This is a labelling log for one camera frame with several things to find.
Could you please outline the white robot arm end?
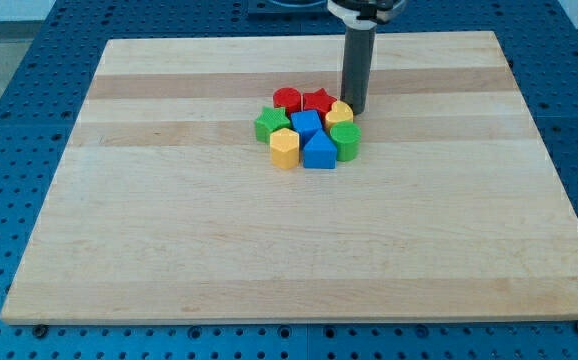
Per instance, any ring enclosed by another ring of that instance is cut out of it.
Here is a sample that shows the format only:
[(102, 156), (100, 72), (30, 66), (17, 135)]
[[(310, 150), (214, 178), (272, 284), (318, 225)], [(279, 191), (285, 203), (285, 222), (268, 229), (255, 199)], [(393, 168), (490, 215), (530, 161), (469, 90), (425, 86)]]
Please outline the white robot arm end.
[(407, 0), (328, 0), (327, 10), (347, 27), (370, 30), (400, 15)]

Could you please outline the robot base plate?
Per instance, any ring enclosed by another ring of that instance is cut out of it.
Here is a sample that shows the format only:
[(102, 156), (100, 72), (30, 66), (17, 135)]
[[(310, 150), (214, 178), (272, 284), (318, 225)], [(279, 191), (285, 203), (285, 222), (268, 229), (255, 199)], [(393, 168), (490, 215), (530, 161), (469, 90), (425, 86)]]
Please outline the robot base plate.
[(327, 14), (326, 0), (247, 0), (248, 18)]

